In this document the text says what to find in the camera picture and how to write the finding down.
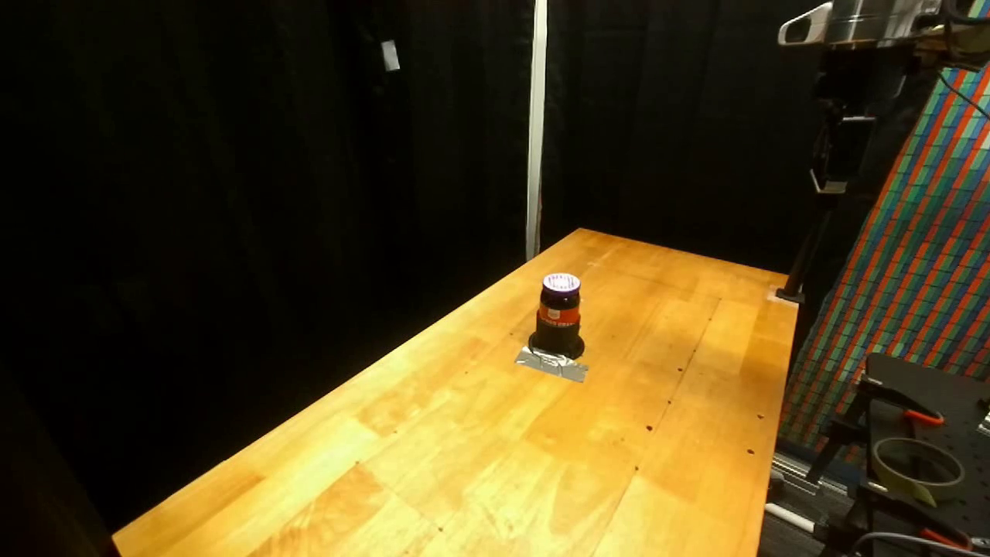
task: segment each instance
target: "dark background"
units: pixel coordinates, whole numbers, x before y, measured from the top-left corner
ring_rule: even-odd
[[[2,2],[0,359],[109,529],[522,264],[528,13]],[[552,13],[544,238],[785,268],[813,57],[774,28],[799,7]]]

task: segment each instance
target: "wooden tabletop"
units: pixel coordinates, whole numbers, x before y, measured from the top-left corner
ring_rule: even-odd
[[[583,275],[586,384],[516,365]],[[755,554],[782,275],[579,229],[123,527],[130,554]]]

